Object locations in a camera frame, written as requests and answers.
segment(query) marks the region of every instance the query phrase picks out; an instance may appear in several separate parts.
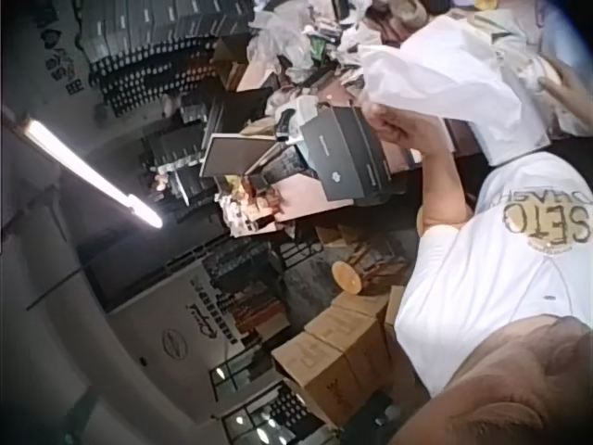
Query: window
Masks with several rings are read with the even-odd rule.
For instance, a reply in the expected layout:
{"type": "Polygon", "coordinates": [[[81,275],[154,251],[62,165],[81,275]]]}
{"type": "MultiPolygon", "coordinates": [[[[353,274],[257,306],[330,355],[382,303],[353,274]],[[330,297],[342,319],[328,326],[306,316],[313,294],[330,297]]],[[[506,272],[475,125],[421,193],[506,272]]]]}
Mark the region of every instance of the window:
{"type": "Polygon", "coordinates": [[[219,401],[271,370],[271,355],[261,344],[243,350],[210,371],[210,382],[219,401]]]}
{"type": "Polygon", "coordinates": [[[295,435],[271,417],[271,405],[283,384],[276,385],[222,419],[232,445],[286,445],[295,435]]]}

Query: laptop screen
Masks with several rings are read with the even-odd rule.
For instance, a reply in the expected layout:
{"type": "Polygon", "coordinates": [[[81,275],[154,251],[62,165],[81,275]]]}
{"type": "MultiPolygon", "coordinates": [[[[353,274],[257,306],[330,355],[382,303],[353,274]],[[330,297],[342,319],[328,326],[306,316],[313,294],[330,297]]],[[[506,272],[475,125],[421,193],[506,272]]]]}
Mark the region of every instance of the laptop screen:
{"type": "Polygon", "coordinates": [[[275,145],[273,136],[214,133],[210,137],[200,176],[245,175],[275,145]]]}

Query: papers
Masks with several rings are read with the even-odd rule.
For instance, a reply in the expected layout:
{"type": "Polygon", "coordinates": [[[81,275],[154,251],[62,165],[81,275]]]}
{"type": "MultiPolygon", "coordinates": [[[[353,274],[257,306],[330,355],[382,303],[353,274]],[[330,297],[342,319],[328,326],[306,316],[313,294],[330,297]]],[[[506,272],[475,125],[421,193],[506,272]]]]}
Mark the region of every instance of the papers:
{"type": "Polygon", "coordinates": [[[496,49],[466,23],[440,16],[400,49],[365,45],[359,52],[373,102],[471,122],[491,165],[549,142],[533,105],[502,75],[496,49]]]}

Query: man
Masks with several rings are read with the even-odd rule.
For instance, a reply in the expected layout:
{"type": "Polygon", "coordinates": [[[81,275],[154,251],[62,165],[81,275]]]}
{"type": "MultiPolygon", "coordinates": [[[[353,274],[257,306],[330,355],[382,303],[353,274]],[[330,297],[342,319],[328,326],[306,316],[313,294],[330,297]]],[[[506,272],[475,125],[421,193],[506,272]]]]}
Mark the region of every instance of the man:
{"type": "Polygon", "coordinates": [[[593,194],[534,153],[490,174],[469,218],[430,119],[365,104],[382,139],[423,154],[423,236],[397,340],[432,399],[393,444],[593,438],[593,194]]]}

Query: forearm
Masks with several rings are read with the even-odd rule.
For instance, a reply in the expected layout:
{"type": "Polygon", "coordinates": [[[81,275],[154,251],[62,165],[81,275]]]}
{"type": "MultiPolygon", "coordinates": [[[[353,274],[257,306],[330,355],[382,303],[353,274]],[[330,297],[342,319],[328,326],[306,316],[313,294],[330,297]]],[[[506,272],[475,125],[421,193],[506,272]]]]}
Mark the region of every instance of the forearm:
{"type": "Polygon", "coordinates": [[[453,155],[443,150],[423,157],[423,229],[461,227],[468,218],[461,178],[453,155]]]}

